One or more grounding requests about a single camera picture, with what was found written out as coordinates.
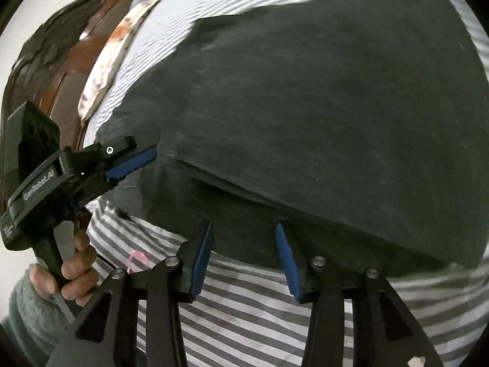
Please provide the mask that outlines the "left hand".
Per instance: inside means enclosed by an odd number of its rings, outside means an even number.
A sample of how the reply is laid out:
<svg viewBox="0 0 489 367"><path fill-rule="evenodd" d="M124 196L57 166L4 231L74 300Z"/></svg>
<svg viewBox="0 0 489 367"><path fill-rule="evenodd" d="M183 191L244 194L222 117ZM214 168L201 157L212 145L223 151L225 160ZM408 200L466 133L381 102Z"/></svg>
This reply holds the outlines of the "left hand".
<svg viewBox="0 0 489 367"><path fill-rule="evenodd" d="M30 281L39 296L53 297L59 293L65 300L74 301L78 306L85 306L91 299L99 281L98 273L93 268L97 251L83 229L75 233L74 247L75 255L61 267L62 276L68 280L62 288L46 269L37 264L31 267Z"/></svg>

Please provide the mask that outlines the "green fleece sleeve forearm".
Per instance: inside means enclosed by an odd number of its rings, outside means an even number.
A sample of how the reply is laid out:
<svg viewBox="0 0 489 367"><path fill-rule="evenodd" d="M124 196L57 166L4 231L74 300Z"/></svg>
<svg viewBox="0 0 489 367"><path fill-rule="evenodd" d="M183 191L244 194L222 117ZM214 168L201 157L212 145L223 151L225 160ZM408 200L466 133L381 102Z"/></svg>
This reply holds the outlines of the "green fleece sleeve forearm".
<svg viewBox="0 0 489 367"><path fill-rule="evenodd" d="M33 366L44 366L70 323L49 292L36 290L33 278L48 287L54 283L44 268L30 265L11 291L2 327L27 361Z"/></svg>

